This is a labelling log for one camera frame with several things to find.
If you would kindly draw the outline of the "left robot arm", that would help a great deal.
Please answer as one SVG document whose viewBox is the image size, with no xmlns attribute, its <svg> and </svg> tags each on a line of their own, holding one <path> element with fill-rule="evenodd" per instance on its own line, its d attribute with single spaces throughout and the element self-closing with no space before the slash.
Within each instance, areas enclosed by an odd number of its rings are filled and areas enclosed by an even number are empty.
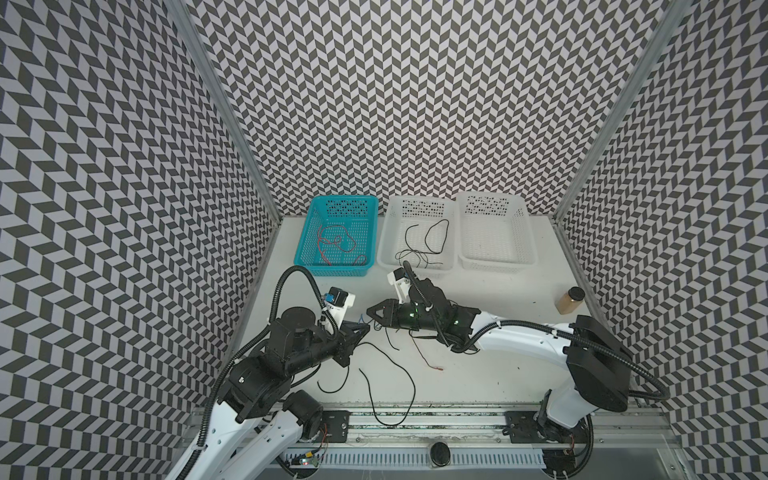
<svg viewBox="0 0 768 480">
<path fill-rule="evenodd" d="M 328 443 L 323 407 L 301 389 L 323 362 L 350 364 L 369 333 L 346 320 L 355 296 L 321 293 L 311 272 L 294 265 L 277 281 L 266 327 L 225 364 L 204 404 L 199 432 L 168 473 L 170 479 L 255 479 L 277 463 L 293 479 L 309 479 Z M 318 446 L 297 460 L 285 452 L 299 441 Z"/>
</svg>

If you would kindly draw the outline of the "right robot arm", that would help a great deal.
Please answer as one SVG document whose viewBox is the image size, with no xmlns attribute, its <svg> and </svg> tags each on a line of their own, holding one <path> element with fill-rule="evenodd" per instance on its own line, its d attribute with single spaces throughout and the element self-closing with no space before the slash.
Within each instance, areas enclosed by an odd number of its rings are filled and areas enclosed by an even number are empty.
<svg viewBox="0 0 768 480">
<path fill-rule="evenodd" d="M 532 431 L 535 441 L 562 442 L 588 425 L 593 413 L 624 412 L 632 398 L 663 402 L 671 397 L 669 388 L 634 362 L 617 337 L 590 316 L 560 324 L 506 319 L 453 302 L 429 279 L 403 277 L 392 284 L 396 298 L 366 310 L 381 327 L 432 332 L 455 354 L 519 353 L 567 372 L 520 425 Z"/>
</svg>

